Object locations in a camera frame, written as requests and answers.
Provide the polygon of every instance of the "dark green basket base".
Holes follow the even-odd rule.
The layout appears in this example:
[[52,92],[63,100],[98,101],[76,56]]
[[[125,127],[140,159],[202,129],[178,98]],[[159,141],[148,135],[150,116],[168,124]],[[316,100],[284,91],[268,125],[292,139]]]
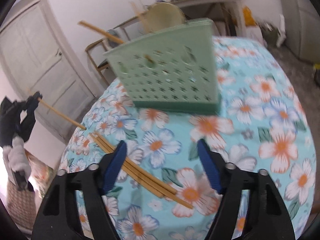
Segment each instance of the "dark green basket base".
[[181,112],[189,114],[219,115],[221,109],[221,94],[216,104],[190,103],[190,102],[157,102],[157,101],[133,101],[137,108],[153,108],[166,112]]

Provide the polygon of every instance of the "door frame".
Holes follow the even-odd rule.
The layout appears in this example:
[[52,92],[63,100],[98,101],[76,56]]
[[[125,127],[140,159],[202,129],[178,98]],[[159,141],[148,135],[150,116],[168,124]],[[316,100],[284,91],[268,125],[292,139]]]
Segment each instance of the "door frame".
[[[94,97],[99,97],[101,94],[100,89],[95,84],[93,79],[89,76],[88,72],[84,68],[84,66],[81,64],[79,58],[71,48],[70,44],[68,43],[66,37],[64,36],[62,30],[60,29],[60,26],[58,22],[55,19],[55,16],[52,13],[51,7],[49,5],[48,0],[20,0],[18,3],[16,3],[10,12],[8,13],[6,19],[4,20],[4,23],[0,27],[0,33],[20,14],[28,10],[31,6],[39,3],[40,9],[44,15],[44,18],[47,22],[47,25],[52,32],[52,35],[54,39],[56,39],[57,43],[59,44],[61,50],[63,51],[64,56],[70,63],[71,67],[75,70],[79,78],[82,80],[82,82],[87,86],[89,91],[93,94]],[[25,94],[23,90],[19,88],[19,85],[16,83],[13,76],[10,74],[8,70],[8,66],[6,65],[6,62],[4,61],[2,55],[0,54],[0,62],[3,65],[4,73],[6,74],[7,78],[9,79],[13,89],[17,93],[17,95],[21,99],[27,99],[29,94]],[[39,122],[47,129],[49,130],[52,135],[54,135],[57,139],[62,141],[63,143],[68,143],[62,135],[60,135],[57,130],[55,130],[47,121],[44,119],[41,115],[36,113],[36,118],[39,120]]]

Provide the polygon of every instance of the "floral fabric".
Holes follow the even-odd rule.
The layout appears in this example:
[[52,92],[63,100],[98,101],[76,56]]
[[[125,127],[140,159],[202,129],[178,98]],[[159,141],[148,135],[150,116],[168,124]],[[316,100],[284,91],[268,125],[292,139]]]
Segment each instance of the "floral fabric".
[[[103,197],[122,239],[203,240],[221,196],[211,189],[195,142],[205,138],[212,150],[239,168],[269,171],[288,208],[298,238],[311,210],[316,156],[305,113],[293,86],[271,54],[247,39],[213,38],[223,102],[220,115],[199,116],[137,109],[116,79],[76,129],[60,168],[81,171],[104,152],[89,132],[99,131],[127,156],[177,189],[188,209],[159,199],[120,171],[115,187]],[[82,192],[77,192],[81,224],[90,232]],[[247,210],[244,192],[234,237],[241,234]]]

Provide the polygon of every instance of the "desk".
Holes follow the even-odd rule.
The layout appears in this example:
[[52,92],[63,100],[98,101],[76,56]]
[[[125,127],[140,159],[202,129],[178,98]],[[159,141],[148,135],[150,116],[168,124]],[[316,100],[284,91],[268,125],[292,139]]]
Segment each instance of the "desk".
[[[268,170],[289,209],[297,238],[308,220],[315,188],[315,148],[290,81],[255,41],[215,37],[213,43],[222,96],[219,116],[137,109],[116,79],[84,117],[87,130],[76,128],[66,148],[60,169],[74,172],[100,162],[104,155],[89,132],[99,131],[113,145],[124,139],[128,158],[153,176],[170,179],[178,196],[195,207],[190,210],[159,199],[121,171],[113,193],[104,199],[123,239],[142,239],[141,231],[132,230],[135,218],[143,222],[143,239],[205,239],[221,196],[211,190],[195,150],[194,142],[200,138],[243,170]],[[244,191],[238,221],[244,221],[247,199]],[[86,218],[80,192],[77,202]],[[90,230],[87,219],[81,224],[85,233]],[[242,229],[239,222],[234,237]]]
[[[241,0],[175,0],[171,2],[172,4],[178,6],[179,8],[194,6],[194,5],[200,5],[200,4],[214,4],[214,3],[231,3],[234,8],[236,20],[238,22],[238,35],[240,37],[246,37],[246,28],[245,28],[245,21],[244,21],[244,15],[242,12],[242,5]],[[118,26],[114,27],[120,28],[125,35],[127,36],[128,40],[130,40],[129,35],[127,34],[125,28],[139,22],[140,20],[138,17],[132,17],[131,19],[119,24]]]

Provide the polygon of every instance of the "wooden chair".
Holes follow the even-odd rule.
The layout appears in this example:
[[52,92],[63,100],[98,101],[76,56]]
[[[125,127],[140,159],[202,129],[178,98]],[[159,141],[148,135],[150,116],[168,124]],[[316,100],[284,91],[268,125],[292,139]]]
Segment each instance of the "wooden chair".
[[109,68],[109,62],[105,59],[104,61],[102,61],[99,65],[97,65],[95,63],[95,61],[93,60],[93,58],[91,57],[90,51],[92,49],[94,49],[96,46],[98,46],[100,43],[102,45],[102,47],[104,48],[105,51],[108,51],[107,46],[103,43],[105,41],[105,38],[98,40],[94,43],[91,43],[89,46],[87,46],[85,48],[85,52],[87,53],[90,61],[92,62],[92,64],[94,65],[96,71],[98,71],[99,75],[101,76],[101,78],[106,82],[106,84],[109,86],[109,82],[107,81],[107,79],[105,78],[105,76],[101,73],[102,70]]

